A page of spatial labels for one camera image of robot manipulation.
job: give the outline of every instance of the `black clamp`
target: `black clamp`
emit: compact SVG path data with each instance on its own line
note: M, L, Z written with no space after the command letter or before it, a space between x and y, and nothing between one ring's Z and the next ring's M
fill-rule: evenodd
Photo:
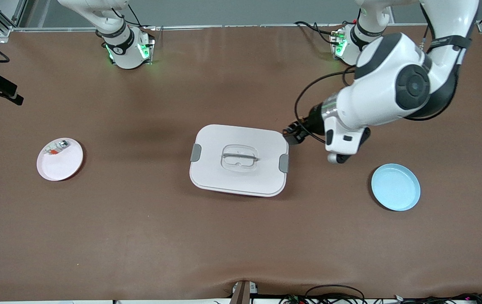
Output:
M427 52L430 52L433 48L438 48L440 46L453 46L453 49L458 51L460 48L467 49L470 44L472 44L472 40L470 38L457 35L447 36L432 41Z

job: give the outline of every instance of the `green led light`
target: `green led light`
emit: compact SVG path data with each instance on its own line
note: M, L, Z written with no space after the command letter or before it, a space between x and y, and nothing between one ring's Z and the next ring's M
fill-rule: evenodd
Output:
M144 58L144 59L147 59L149 58L149 48L146 47L145 45L141 45L141 44L138 44L139 46L139 50L140 50L140 53L141 53L141 56Z
M348 44L346 39L343 39L337 46L337 56L342 56L344 53L344 47Z
M109 49L109 46L107 46L107 44L106 44L106 50L107 50L107 52L108 52L108 54L109 54L109 58L110 58L112 61L115 61L115 60L113 59L113 55L111 54L111 50Z

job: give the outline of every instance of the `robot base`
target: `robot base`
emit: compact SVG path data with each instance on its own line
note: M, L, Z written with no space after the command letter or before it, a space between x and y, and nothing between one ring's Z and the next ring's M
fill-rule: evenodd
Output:
M350 37L350 32L353 30L354 25L348 24L345 27L337 30L338 33L343 33L338 37L331 37L332 42L337 42L339 45L331 45L331 51L333 52L335 58L338 58L348 65L355 65L357 63L357 58L361 51L359 47L356 46Z
M142 64L151 64L154 53L153 36L137 27L130 27L130 30L134 32L135 39L125 54L116 54L107 47L111 63L127 70L135 69Z

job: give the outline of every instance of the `gray latch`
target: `gray latch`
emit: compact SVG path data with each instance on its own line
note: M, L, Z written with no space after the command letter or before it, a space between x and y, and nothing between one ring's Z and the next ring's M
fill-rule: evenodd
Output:
M289 169L289 155L288 154L280 155L280 158L278 159L278 169L281 172L288 173L288 169Z
M200 156L202 155L202 147L199 144L194 144L192 147L192 155L190 156L191 162L197 162L200 160Z

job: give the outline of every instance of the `black strap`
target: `black strap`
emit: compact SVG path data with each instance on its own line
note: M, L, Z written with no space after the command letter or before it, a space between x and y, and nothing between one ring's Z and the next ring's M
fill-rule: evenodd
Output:
M130 30L130 36L127 40L125 40L125 42L117 44L116 46L114 44L107 43L107 46L109 50L115 54L126 54L126 50L134 43L134 38L134 32Z
M120 29L118 29L116 32L114 33L102 33L102 32L99 32L100 35L102 35L102 37L104 38L115 38L117 36L120 36L124 31L125 31L125 28L126 28L126 20L123 19L123 25L121 26Z
M354 27L349 32L349 36L351 38L351 42L353 42L353 44L355 44L359 48L359 51L362 52L363 46L366 46L368 44L368 42L366 42L365 40L361 40L361 38L357 37L357 35L355 34L355 28Z
M359 31L360 31L363 35L368 36L368 37L379 37L379 36L381 36L382 33L385 31L385 29L384 29L383 31L377 32L377 33L369 32L369 31L365 30L365 29L361 26L361 24L359 23L359 21L357 21L357 24L356 24L356 25L357 25L357 29L359 29Z
M467 49L471 43L471 39L465 38L463 36L453 35L442 37L432 41L432 43L430 43L430 48L428 48L427 52L430 52L433 48L438 48L440 46L458 46L459 48Z

